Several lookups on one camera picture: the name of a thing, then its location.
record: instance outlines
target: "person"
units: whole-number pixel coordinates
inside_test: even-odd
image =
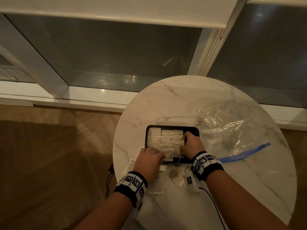
[[[186,132],[183,138],[187,138],[186,145],[181,146],[180,149],[189,159],[195,161],[195,156],[200,152],[207,153],[200,137]],[[132,176],[140,175],[140,178],[145,179],[146,182],[151,182],[159,173],[159,167],[164,158],[164,154],[158,149],[142,148],[136,159]],[[207,167],[210,168],[208,170],[205,168],[209,172],[204,180],[230,230],[289,229],[278,217],[230,177],[220,164],[215,164],[216,169],[212,169],[212,165],[214,164]],[[129,198],[130,195],[123,194],[125,192],[117,192],[117,188],[106,201],[86,216],[74,229],[121,229],[135,200]]]

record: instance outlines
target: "black cable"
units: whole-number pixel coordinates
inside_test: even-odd
[[[211,198],[211,200],[213,201],[213,198],[211,197],[211,195],[209,194],[209,192],[208,192],[208,191],[206,191],[206,192],[207,192],[207,194],[209,195],[209,197]],[[223,225],[223,228],[224,228],[224,230],[226,230],[226,228],[225,228],[225,226],[224,226],[224,224],[223,224],[222,218],[221,218],[221,216],[220,216],[219,210],[217,209],[217,207],[216,207],[214,201],[213,201],[213,204],[214,204],[214,206],[215,206],[215,209],[216,209],[216,211],[217,211],[217,214],[218,214],[219,217],[220,217],[220,221],[221,221],[221,223],[222,223],[222,225]]]
[[[106,199],[108,198],[108,194],[109,194],[109,184],[110,184],[111,179],[112,179],[112,177],[113,177],[114,174],[115,174],[115,173],[112,172],[112,173],[110,173],[109,176],[106,178]]]

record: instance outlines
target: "wristband with fiducial markers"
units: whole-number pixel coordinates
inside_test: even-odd
[[[215,170],[224,170],[222,162],[216,156],[206,151],[196,154],[192,162],[191,169],[199,181],[206,181],[208,175]]]
[[[146,192],[147,181],[142,174],[131,171],[125,175],[116,185],[114,192],[119,192],[127,196],[136,208],[137,203],[143,199]]]

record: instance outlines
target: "table top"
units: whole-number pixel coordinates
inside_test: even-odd
[[[145,144],[148,125],[194,126],[201,131],[198,110],[212,103],[236,100],[248,110],[254,135],[271,146],[238,162],[223,164],[225,171],[270,211],[288,224],[296,200],[297,179],[289,146],[274,120],[251,97],[237,88],[202,76],[177,76],[158,81],[141,91],[123,112],[114,136],[113,162],[117,181],[129,158]],[[150,229],[221,228],[214,205],[205,192],[191,193],[170,179],[156,202],[146,195],[138,221]]]

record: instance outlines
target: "plastic bag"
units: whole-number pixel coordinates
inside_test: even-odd
[[[248,104],[227,100],[210,104],[198,113],[206,150],[224,162],[243,159],[270,145],[257,131]]]

